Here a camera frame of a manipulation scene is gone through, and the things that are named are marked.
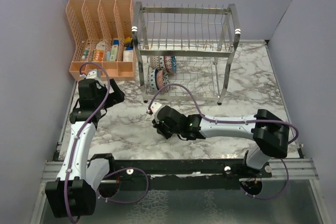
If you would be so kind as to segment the blue floral patterned bowl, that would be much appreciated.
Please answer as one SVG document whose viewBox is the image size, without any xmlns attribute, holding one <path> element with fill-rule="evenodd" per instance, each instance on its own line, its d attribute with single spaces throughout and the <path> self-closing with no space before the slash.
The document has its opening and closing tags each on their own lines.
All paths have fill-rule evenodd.
<svg viewBox="0 0 336 224">
<path fill-rule="evenodd" d="M 148 82 L 147 82 L 147 86 L 149 91 L 151 92 L 156 92 L 157 89 L 157 85 L 156 85 L 156 75 L 157 75 L 158 70 L 157 69 L 153 69 L 150 70 L 148 73 Z"/>
</svg>

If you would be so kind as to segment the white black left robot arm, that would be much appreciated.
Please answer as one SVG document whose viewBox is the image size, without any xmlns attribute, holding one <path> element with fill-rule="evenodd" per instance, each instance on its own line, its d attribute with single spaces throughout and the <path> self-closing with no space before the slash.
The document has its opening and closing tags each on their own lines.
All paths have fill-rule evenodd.
<svg viewBox="0 0 336 224">
<path fill-rule="evenodd" d="M 124 101 L 124 93 L 114 79 L 104 85 L 98 79 L 86 78 L 79 81 L 78 91 L 78 102 L 69 117 L 71 129 L 66 157 L 56 179 L 45 187 L 54 216 L 67 217 L 71 223 L 93 214 L 101 181 L 115 175 L 111 153 L 95 154 L 92 158 L 88 155 L 98 122 L 104 116 L 101 111 Z"/>
</svg>

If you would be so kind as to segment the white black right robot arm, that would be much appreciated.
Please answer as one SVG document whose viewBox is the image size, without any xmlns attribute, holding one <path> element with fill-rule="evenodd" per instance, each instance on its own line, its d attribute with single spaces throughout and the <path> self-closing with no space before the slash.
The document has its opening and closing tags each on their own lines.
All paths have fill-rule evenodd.
<svg viewBox="0 0 336 224">
<path fill-rule="evenodd" d="M 247 151 L 241 164 L 241 171 L 246 177 L 258 174 L 271 158 L 285 158 L 288 154 L 289 124 L 265 109 L 259 109 L 255 115 L 221 118 L 184 115 L 170 106 L 154 103 L 148 112 L 154 116 L 153 127 L 165 139 L 177 135 L 185 141 L 212 137 L 254 141 L 255 147 Z"/>
</svg>

